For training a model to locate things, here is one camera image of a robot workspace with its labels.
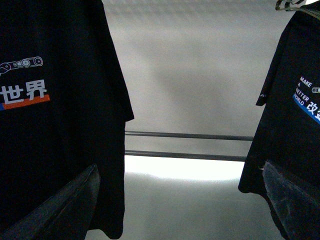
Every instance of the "clothes hanger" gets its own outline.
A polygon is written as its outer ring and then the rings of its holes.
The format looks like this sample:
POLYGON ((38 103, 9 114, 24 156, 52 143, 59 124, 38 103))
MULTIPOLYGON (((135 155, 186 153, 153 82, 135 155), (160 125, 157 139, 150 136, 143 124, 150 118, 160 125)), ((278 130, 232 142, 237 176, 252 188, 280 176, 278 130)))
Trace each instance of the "clothes hanger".
POLYGON ((278 0, 275 5, 275 10, 277 11, 286 11, 286 12, 291 12, 291 11, 301 11, 306 14, 309 14, 310 16, 318 19, 320 21, 320 11, 318 10, 313 10, 313 9, 306 9, 302 7, 290 7, 291 5, 299 5, 303 2, 304 0, 298 0, 297 2, 293 2, 293 0, 278 0), (281 3, 285 1, 284 8, 280 8, 281 3))

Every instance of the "t-shirt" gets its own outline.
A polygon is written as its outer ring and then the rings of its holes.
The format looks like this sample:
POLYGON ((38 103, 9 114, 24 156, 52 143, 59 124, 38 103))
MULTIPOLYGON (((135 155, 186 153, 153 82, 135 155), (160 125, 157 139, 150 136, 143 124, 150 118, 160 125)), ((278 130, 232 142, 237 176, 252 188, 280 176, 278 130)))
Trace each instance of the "t-shirt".
POLYGON ((8 1, 0 43, 0 232, 96 163, 90 229, 119 238, 134 115, 103 3, 8 1))
MULTIPOLYGON (((320 10, 320 2, 304 7, 320 10)), ((266 160, 320 188, 320 21, 316 18, 297 11, 287 24, 256 103, 264 104, 239 190, 268 201, 262 176, 266 160)))

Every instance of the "clothing rail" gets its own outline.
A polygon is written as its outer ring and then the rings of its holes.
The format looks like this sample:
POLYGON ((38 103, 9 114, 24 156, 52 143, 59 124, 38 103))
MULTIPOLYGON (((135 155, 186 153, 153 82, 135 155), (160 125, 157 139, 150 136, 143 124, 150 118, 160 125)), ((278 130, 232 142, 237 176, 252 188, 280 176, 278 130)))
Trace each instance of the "clothing rail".
POLYGON ((148 132, 148 131, 126 131, 125 135, 126 136, 142 136, 142 137, 212 139, 212 140, 234 140, 234 141, 252 141, 254 139, 252 136, 209 135, 209 134, 148 132))
POLYGON ((125 155, 128 156, 142 156, 142 157, 157 157, 157 158, 174 158, 174 159, 200 159, 200 160, 220 160, 230 162, 244 162, 245 156, 225 156, 225 155, 211 155, 211 154, 190 154, 190 153, 176 153, 176 152, 158 152, 158 151, 134 151, 126 150, 125 155))
MULTIPOLYGON (((211 139, 211 140, 231 140, 231 141, 252 141, 254 139, 251 136, 147 132, 147 131, 126 131, 125 135, 126 136, 140 136, 140 137, 211 139)), ((126 150, 125 154, 128 156, 176 158, 176 159, 220 160, 220 161, 232 161, 232 162, 244 162, 246 160, 245 156, 191 154, 191 153, 158 152, 158 151, 126 150)))

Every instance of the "blue stripe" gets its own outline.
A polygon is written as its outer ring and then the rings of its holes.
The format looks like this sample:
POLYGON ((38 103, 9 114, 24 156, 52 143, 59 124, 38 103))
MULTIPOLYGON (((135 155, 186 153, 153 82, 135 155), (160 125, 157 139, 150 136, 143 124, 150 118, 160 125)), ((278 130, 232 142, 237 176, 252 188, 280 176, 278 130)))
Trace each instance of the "blue stripe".
POLYGON ((305 111, 306 114, 308 114, 313 120, 315 120, 318 124, 320 124, 320 120, 318 120, 315 115, 313 115, 310 111, 308 111, 308 109, 304 106, 301 105, 295 98, 295 95, 293 95, 293 100, 295 101, 296 104, 298 104, 298 106, 305 111))

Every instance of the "white backdrop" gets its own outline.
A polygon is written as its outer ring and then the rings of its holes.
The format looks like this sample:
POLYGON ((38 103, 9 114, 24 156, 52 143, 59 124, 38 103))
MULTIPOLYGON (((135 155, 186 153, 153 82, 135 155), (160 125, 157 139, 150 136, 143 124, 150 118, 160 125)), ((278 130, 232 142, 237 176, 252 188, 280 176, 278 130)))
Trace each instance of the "white backdrop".
MULTIPOLYGON (((253 136, 292 12, 275 0, 104 0, 135 120, 127 131, 253 136)), ((128 136, 127 150, 245 156, 250 142, 128 136)))

